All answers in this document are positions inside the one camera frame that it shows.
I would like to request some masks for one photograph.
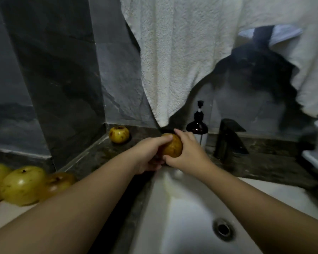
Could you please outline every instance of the dark marble countertop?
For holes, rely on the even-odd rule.
[[[140,140],[160,136],[162,133],[154,128],[128,126],[128,129],[131,139],[127,143],[114,144],[106,135],[63,167],[61,171],[71,172],[80,180]],[[297,161],[296,143],[241,137],[250,154],[233,157],[224,165],[213,157],[215,139],[215,135],[209,137],[207,154],[217,166],[237,177],[298,186],[307,190],[318,187],[315,176]],[[151,189],[152,178],[152,172],[145,172],[132,179],[89,253],[128,253],[142,208]]]

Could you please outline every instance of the white sink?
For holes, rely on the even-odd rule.
[[[172,168],[163,168],[156,173],[131,254],[261,254],[238,220],[213,192],[185,174],[179,180],[173,179],[173,173]],[[318,219],[318,207],[304,189],[253,179],[242,180]],[[232,241],[223,241],[213,232],[212,224],[217,218],[226,219],[234,227]]]

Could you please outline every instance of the forearm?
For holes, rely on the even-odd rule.
[[[135,166],[134,158],[124,152],[10,222],[0,229],[0,254],[87,252],[131,181]]]
[[[265,253],[318,253],[318,220],[206,162],[196,175]]]

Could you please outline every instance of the hanging towel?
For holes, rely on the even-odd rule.
[[[318,0],[121,0],[121,9],[140,45],[142,84],[159,126],[231,54],[238,32],[280,24],[303,30],[286,58],[300,70],[292,81],[298,102],[318,114],[318,82],[307,82],[310,72],[318,77]]]

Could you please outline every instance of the drain hole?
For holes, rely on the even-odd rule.
[[[219,225],[218,226],[218,231],[223,236],[228,236],[229,235],[229,227],[227,225]]]
[[[233,226],[223,218],[213,221],[213,231],[223,241],[231,241],[234,239],[235,232]]]

